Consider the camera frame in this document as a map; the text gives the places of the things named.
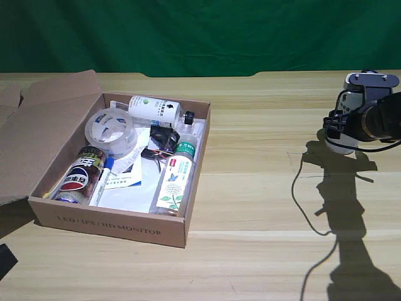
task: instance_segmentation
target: wood grain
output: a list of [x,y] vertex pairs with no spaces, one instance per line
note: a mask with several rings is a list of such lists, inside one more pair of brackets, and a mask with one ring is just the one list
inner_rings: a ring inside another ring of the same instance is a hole
[[[387,72],[401,77],[400,70]],[[212,103],[187,248],[42,228],[32,221],[21,226],[29,208],[0,208],[0,226],[15,227],[0,242],[19,260],[0,282],[0,300],[299,300],[306,273],[336,237],[340,249],[313,270],[304,300],[401,300],[399,149],[342,159],[327,153],[316,135],[346,74],[99,74],[104,91]],[[0,74],[0,88],[27,88],[52,76]],[[296,200],[318,231],[332,227],[337,236],[313,232],[291,197],[302,159]],[[314,215],[324,202],[332,209],[330,223],[327,214]]]

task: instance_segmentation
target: white plastic bottle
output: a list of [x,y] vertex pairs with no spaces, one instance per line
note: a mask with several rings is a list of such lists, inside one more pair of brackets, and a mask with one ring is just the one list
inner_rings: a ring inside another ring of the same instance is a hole
[[192,135],[193,119],[194,114],[186,112],[177,149],[163,168],[149,213],[177,216],[184,212],[197,147],[197,138]]
[[184,110],[179,102],[134,95],[130,104],[113,102],[110,106],[126,110],[135,123],[169,127],[177,130],[184,123]]

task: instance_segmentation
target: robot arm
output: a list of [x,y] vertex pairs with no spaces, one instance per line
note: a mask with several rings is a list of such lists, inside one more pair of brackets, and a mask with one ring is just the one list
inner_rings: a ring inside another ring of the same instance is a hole
[[336,108],[323,119],[328,147],[347,154],[354,150],[384,151],[401,144],[400,141],[377,150],[357,147],[359,141],[401,140],[401,93],[393,93],[398,84],[395,75],[375,71],[348,74]]

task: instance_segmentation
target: blue marker cap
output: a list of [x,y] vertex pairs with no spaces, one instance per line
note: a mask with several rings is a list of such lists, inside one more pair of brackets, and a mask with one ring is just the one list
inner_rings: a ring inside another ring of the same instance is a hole
[[105,163],[105,168],[112,169],[114,165],[114,158],[107,158],[106,163]]

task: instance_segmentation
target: black object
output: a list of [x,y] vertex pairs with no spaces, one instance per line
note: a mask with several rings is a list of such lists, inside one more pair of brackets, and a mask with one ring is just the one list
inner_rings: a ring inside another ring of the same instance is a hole
[[156,143],[159,150],[151,150],[146,147],[141,156],[149,160],[162,160],[168,157],[169,153],[174,153],[180,135],[173,129],[153,125],[150,127],[150,138]]
[[184,123],[185,124],[193,124],[195,118],[195,113],[191,111],[186,111],[184,115]]
[[17,264],[18,260],[5,243],[0,245],[0,280]]
[[[379,74],[374,70],[365,71],[347,76],[345,90],[339,94],[335,109],[323,119],[326,141],[356,151],[384,151],[400,145],[401,141],[379,149],[360,149],[328,139],[339,139],[341,133],[365,142],[394,142],[401,139],[401,93],[392,91],[399,84],[399,79],[395,75]],[[346,92],[361,93],[363,104],[351,112],[339,110],[338,104],[341,97],[346,97]]]

